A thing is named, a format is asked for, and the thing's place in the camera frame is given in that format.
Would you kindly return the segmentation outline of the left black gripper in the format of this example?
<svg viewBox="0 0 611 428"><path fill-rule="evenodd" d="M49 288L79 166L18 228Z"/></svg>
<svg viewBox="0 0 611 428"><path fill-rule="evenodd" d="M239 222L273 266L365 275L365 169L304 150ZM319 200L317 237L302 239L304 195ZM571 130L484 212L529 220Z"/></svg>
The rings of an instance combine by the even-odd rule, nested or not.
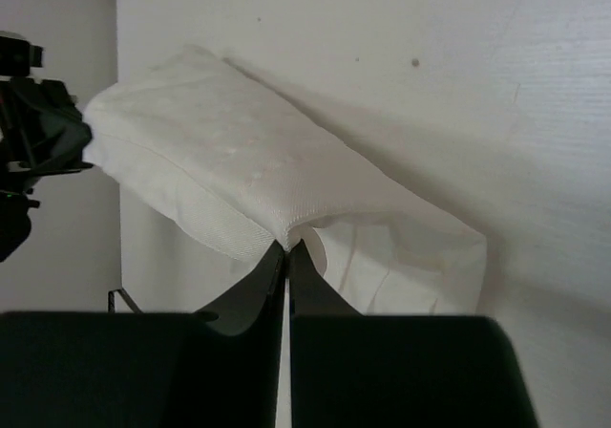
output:
<svg viewBox="0 0 611 428"><path fill-rule="evenodd" d="M60 80L32 77L44 49L1 33L1 259L30 236L29 212L40 206L34 186L43 178L89 170L83 151L93 140Z"/></svg>

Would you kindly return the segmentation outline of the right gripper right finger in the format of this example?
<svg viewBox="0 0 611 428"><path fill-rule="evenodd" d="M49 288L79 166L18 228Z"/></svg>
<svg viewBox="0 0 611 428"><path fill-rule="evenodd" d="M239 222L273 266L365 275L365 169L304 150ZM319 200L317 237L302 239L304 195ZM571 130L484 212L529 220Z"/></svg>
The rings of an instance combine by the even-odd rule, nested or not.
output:
<svg viewBox="0 0 611 428"><path fill-rule="evenodd" d="M296 427L535 427L509 337L470 315L364 315L288 255Z"/></svg>

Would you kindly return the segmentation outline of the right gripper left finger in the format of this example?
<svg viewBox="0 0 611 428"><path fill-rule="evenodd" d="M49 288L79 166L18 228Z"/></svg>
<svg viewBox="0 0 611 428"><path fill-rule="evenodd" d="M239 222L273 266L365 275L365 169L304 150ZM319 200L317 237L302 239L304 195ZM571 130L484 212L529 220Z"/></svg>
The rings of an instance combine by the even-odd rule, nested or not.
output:
<svg viewBox="0 0 611 428"><path fill-rule="evenodd" d="M284 251L191 313L7 312L5 427L270 427Z"/></svg>

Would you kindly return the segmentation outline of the white pleated skirt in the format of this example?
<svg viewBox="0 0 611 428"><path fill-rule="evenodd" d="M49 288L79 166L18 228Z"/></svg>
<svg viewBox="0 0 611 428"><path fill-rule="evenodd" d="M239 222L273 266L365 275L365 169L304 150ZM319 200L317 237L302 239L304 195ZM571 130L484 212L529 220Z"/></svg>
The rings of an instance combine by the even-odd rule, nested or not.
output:
<svg viewBox="0 0 611 428"><path fill-rule="evenodd" d="M123 193L122 284L143 310L195 310L299 243L362 313L476 309L482 234L206 50L117 83L85 119L86 160Z"/></svg>

